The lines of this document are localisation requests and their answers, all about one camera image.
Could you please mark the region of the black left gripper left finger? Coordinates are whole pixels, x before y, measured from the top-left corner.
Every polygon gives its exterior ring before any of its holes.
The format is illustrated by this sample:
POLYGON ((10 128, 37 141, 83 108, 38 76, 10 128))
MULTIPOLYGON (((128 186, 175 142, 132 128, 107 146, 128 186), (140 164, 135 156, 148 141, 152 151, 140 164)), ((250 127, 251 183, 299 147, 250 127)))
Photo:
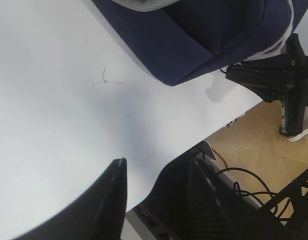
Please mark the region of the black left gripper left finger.
POLYGON ((20 240, 119 240, 127 207, 127 161, 113 160, 74 202, 20 240))

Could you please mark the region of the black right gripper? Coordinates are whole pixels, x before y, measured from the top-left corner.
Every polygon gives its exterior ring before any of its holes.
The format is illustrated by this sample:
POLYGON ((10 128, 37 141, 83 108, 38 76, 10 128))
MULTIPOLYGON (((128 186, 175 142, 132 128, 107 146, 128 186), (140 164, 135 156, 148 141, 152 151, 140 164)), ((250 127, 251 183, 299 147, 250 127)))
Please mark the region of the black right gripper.
POLYGON ((280 134, 294 137, 303 132, 308 107, 308 55, 304 53, 298 34, 293 33, 288 38, 286 52, 230 65, 225 78, 247 88, 267 103, 284 97, 280 134))

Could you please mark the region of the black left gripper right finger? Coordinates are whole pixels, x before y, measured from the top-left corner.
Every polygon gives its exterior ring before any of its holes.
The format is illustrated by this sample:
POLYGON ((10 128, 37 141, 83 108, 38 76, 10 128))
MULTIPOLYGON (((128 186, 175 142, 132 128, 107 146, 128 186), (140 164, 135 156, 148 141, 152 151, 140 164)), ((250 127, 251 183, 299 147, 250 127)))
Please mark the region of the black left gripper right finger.
POLYGON ((142 202, 178 240, 287 240, 289 231, 233 192, 196 157, 173 160, 142 202))

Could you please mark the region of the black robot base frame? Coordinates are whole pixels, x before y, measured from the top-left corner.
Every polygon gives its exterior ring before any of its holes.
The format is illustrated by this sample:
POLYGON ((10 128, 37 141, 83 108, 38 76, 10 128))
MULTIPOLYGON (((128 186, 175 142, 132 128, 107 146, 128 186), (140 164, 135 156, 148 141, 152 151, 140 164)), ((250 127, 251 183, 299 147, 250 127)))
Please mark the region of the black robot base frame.
MULTIPOLYGON (((230 189, 245 201, 244 197, 239 195, 236 190, 230 189)), ((146 213, 142 203, 139 205, 139 210, 145 215, 147 225, 151 227, 155 237, 158 239, 172 238, 177 240, 158 220, 155 220, 146 213)), ((288 230, 288 240, 308 240, 308 191, 306 194, 302 194, 300 184, 291 183, 278 194, 275 194, 265 205, 255 209, 264 216, 276 220, 288 230)))

